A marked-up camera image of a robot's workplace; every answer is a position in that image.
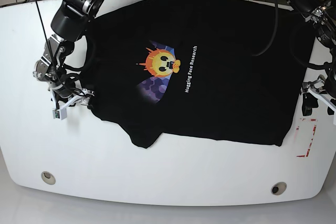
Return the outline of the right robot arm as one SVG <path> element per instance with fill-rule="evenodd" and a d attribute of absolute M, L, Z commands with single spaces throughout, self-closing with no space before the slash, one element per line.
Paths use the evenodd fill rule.
<path fill-rule="evenodd" d="M 60 112 L 61 105 L 73 106 L 86 102 L 92 96 L 90 91 L 76 87 L 78 73 L 83 68 L 74 68 L 65 64 L 75 42 L 83 35 L 89 23 L 96 17 L 104 0 L 62 0 L 51 21 L 53 34 L 45 38 L 45 50 L 36 63 L 34 77 L 49 85 L 54 111 Z"/>

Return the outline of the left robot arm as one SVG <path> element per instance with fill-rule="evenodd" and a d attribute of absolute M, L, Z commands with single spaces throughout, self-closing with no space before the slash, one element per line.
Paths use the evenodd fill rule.
<path fill-rule="evenodd" d="M 301 86 L 302 115 L 311 116 L 313 109 L 323 102 L 327 113 L 335 116 L 335 0 L 285 0 L 300 14 L 306 23 L 311 24 L 316 39 L 329 49 L 331 61 L 321 65 L 306 62 L 295 56 L 295 60 L 307 69 L 321 70 L 315 81 L 303 82 Z"/>

